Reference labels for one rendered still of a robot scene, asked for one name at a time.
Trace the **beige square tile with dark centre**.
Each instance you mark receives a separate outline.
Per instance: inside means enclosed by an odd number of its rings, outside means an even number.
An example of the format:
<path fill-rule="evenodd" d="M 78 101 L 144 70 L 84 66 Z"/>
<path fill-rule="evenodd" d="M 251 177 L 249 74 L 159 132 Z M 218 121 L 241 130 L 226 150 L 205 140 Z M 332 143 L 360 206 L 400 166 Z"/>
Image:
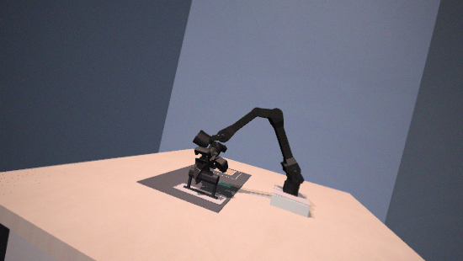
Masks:
<path fill-rule="evenodd" d="M 221 172 L 219 169 L 217 169 L 217 168 L 214 169 L 214 170 L 217 171 L 217 172 L 222 173 L 222 172 Z M 231 170 L 231 169 L 227 169 L 226 172 L 224 172 L 224 173 L 232 176 L 232 175 L 233 175 L 234 173 L 236 173 L 236 172 L 237 172 L 237 171 L 233 171 L 233 170 Z"/>

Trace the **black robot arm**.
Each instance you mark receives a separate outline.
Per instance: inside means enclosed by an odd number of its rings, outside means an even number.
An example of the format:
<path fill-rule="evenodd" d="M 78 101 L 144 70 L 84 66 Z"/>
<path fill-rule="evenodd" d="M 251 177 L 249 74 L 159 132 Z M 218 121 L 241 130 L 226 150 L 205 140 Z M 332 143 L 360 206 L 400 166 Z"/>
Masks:
<path fill-rule="evenodd" d="M 233 125 L 220 130 L 216 135 L 210 136 L 201 130 L 194 138 L 193 143 L 206 148 L 210 144 L 209 148 L 218 152 L 211 158 L 211 161 L 215 161 L 213 169 L 217 168 L 224 173 L 228 169 L 228 162 L 226 159 L 219 157 L 218 155 L 221 152 L 225 153 L 227 148 L 226 145 L 222 145 L 220 142 L 227 142 L 239 129 L 256 117 L 269 119 L 269 122 L 273 126 L 277 136 L 284 159 L 283 162 L 281 162 L 281 165 L 283 167 L 283 171 L 286 172 L 286 177 L 288 177 L 284 182 L 283 192 L 298 197 L 300 186 L 305 180 L 301 175 L 301 169 L 297 161 L 292 155 L 290 144 L 285 134 L 284 116 L 281 109 L 261 109 L 256 107 Z"/>

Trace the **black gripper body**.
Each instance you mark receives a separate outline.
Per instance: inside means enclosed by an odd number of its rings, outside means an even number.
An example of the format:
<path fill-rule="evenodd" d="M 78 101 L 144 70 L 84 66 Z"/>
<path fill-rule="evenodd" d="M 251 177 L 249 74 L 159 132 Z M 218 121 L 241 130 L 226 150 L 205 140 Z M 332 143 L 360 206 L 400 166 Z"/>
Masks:
<path fill-rule="evenodd" d="M 206 171 L 208 173 L 213 173 L 212 171 L 210 171 L 210 168 L 213 168 L 214 167 L 214 163 L 215 161 L 211 161 L 211 158 L 217 154 L 218 152 L 212 148 L 205 148 L 205 147 L 202 147 L 202 146 L 197 146 L 195 149 L 194 149 L 194 153 L 195 155 L 198 155 L 198 154 L 201 154 L 200 156 L 200 159 L 203 159 L 203 160 L 206 160 L 209 162 L 210 166 L 208 168 L 204 168 L 203 171 Z"/>

